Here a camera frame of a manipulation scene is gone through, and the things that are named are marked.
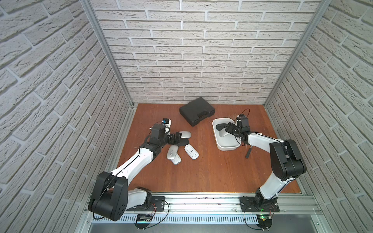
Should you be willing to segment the black rounded wireless mouse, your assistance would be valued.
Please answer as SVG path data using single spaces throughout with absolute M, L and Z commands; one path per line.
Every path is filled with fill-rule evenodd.
M 216 125 L 216 129 L 217 129 L 217 131 L 221 131 L 221 130 L 225 129 L 226 126 L 227 126 L 227 123 L 220 123 L 220 124 Z

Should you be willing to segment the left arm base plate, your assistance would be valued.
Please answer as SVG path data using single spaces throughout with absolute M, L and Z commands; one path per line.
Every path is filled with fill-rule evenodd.
M 134 206 L 126 210 L 126 212 L 163 212 L 165 207 L 165 196 L 152 196 L 145 204 Z

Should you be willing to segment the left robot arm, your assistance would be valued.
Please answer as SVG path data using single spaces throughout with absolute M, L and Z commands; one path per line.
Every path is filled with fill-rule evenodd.
M 150 190 L 143 187 L 129 190 L 128 186 L 166 145 L 179 147 L 189 144 L 189 136 L 183 132 L 172 134 L 170 128 L 169 119 L 154 124 L 144 143 L 131 158 L 115 170 L 98 175 L 88 204 L 88 210 L 94 217 L 100 215 L 101 218 L 117 221 L 126 210 L 134 207 L 141 211 L 156 209 Z

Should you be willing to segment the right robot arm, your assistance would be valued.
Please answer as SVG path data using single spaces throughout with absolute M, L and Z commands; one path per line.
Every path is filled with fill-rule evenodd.
M 266 182 L 257 189 L 252 203 L 257 208 L 275 202 L 278 194 L 292 181 L 306 173 L 307 166 L 297 143 L 292 140 L 281 140 L 250 130 L 248 118 L 244 114 L 237 116 L 234 123 L 222 123 L 218 131 L 225 130 L 234 135 L 241 143 L 257 147 L 270 154 L 272 173 Z

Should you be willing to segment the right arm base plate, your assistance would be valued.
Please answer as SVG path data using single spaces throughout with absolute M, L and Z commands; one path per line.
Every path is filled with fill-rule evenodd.
M 260 197 L 249 197 L 242 196 L 239 197 L 241 210 L 248 212 L 271 212 L 277 213 L 280 212 L 279 205 L 277 203 L 277 198 L 270 200 L 262 199 Z

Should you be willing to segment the white mouse small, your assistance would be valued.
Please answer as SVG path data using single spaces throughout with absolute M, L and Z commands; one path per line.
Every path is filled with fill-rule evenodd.
M 178 165 L 178 164 L 180 164 L 181 163 L 181 157 L 179 156 L 179 154 L 176 154 L 175 155 L 175 157 L 174 157 L 174 159 L 172 160 L 172 163 L 174 164 L 174 165 Z

